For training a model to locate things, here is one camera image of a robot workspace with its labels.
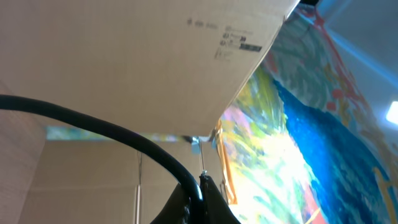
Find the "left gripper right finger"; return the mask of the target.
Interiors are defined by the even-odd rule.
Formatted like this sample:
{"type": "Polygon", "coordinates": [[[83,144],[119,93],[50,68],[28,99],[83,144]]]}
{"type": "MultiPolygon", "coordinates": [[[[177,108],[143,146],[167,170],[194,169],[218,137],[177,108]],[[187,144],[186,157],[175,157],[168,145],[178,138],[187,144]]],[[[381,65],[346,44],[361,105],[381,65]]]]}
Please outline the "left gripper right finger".
{"type": "Polygon", "coordinates": [[[209,175],[200,176],[200,188],[205,208],[205,224],[240,224],[209,175]]]}

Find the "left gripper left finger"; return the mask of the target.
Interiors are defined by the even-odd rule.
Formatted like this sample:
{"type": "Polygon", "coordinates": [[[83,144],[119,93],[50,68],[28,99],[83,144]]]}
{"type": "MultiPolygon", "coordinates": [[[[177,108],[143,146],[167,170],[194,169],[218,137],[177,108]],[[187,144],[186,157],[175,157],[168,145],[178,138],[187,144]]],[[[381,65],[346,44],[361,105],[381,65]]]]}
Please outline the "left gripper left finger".
{"type": "Polygon", "coordinates": [[[189,224],[190,197],[180,184],[174,188],[172,194],[160,213],[151,224],[189,224]]]}

